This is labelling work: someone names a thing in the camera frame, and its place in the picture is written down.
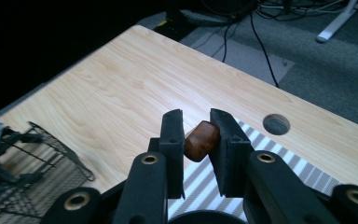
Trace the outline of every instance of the wooden block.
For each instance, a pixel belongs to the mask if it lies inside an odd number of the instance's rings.
[[[192,161],[202,161],[220,140],[219,128],[203,120],[186,138],[185,156]]]

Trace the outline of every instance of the black and white striped mat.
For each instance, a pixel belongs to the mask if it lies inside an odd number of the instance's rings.
[[[331,195],[333,187],[340,184],[333,177],[276,144],[247,124],[239,120],[237,122],[251,140],[255,150],[267,150],[281,156],[307,186]],[[193,162],[187,166],[184,176],[184,189],[185,200],[168,201],[169,219],[196,210],[216,210],[247,220],[242,209],[242,199],[228,199],[220,196],[213,167],[208,157],[201,162]]]

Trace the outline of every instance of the black cable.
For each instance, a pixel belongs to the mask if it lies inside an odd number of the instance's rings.
[[[227,40],[229,40],[232,36],[235,35],[235,33],[237,32],[237,28],[238,28],[238,26],[240,25],[240,23],[241,23],[241,21],[240,21],[240,22],[237,22],[237,25],[235,26],[234,31],[233,31],[232,34],[227,38]],[[218,49],[217,51],[215,51],[214,54],[213,54],[211,57],[214,58],[214,56],[215,56],[215,55],[220,51],[220,49],[221,49],[222,47],[224,47],[224,46],[225,46],[225,45],[222,44],[222,45],[219,47],[219,49]]]
[[[257,38],[258,43],[260,44],[261,48],[263,49],[264,56],[266,56],[267,63],[268,63],[268,68],[269,68],[269,71],[270,71],[270,73],[271,73],[271,75],[272,75],[272,79],[274,80],[275,87],[279,88],[277,79],[275,78],[274,72],[272,71],[271,63],[269,62],[269,56],[267,55],[266,49],[264,48],[264,44],[263,44],[263,42],[261,42],[260,37],[258,37],[258,34],[257,34],[257,32],[255,31],[255,25],[254,25],[252,13],[249,13],[249,15],[250,15],[250,17],[251,17],[252,30],[253,30],[253,32],[255,33],[255,37]]]
[[[208,4],[206,4],[203,0],[200,0],[201,3],[210,11],[212,11],[212,13],[217,14],[217,15],[221,15],[221,16],[235,16],[235,15],[240,15],[241,13],[243,13],[243,10],[245,9],[245,7],[241,8],[238,11],[233,11],[233,12],[219,12],[216,9],[213,9],[212,7],[208,6]]]
[[[230,23],[230,24],[227,26],[227,29],[225,30],[225,54],[223,55],[222,63],[224,63],[225,60],[226,60],[226,55],[227,55],[227,32],[228,32],[228,30],[229,30],[229,28],[231,27],[232,24],[233,24],[233,22]]]
[[[212,34],[210,34],[208,36],[208,38],[202,42],[201,44],[197,45],[196,47],[194,47],[193,49],[197,49],[197,48],[200,48],[202,46],[204,46],[206,43],[208,43],[208,41],[212,38],[212,36],[214,36],[215,34],[217,34],[223,27],[220,27],[219,29],[217,29],[216,31],[214,31]]]
[[[268,3],[268,5],[270,6],[281,6],[282,4],[277,3],[277,2],[272,2],[272,1],[266,1],[264,3]],[[272,15],[270,13],[267,13],[265,10],[263,10],[262,7],[262,2],[258,1],[258,6],[256,9],[256,13],[264,18],[264,19],[273,19],[275,21],[295,21],[295,20],[299,20],[299,19],[303,19],[305,17],[319,17],[325,14],[328,14],[328,12],[317,12],[317,11],[313,11],[314,9],[318,9],[320,7],[325,7],[328,5],[331,5],[332,2],[328,2],[328,3],[323,3],[323,4],[317,4],[315,0],[312,1],[311,5],[293,5],[291,7],[291,11],[290,14],[284,14],[283,13],[283,9],[278,9],[278,8],[272,8],[271,10],[275,9],[275,10],[280,10],[279,13],[277,13],[276,15]],[[338,9],[342,9],[345,6],[343,6],[342,4],[339,4],[339,6],[337,6],[336,8],[331,9],[330,11],[335,11]]]

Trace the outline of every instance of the metal wire basket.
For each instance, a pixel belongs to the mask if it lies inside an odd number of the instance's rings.
[[[95,178],[72,149],[29,124],[0,138],[0,223],[39,223],[61,194]]]

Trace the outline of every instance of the light wood grain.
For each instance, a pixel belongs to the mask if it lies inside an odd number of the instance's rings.
[[[158,137],[162,115],[180,108],[188,132],[211,108],[231,113],[343,183],[358,185],[358,125],[206,55],[134,26],[0,118],[33,121],[73,149],[101,192],[124,180]],[[281,136],[263,118],[281,114]]]

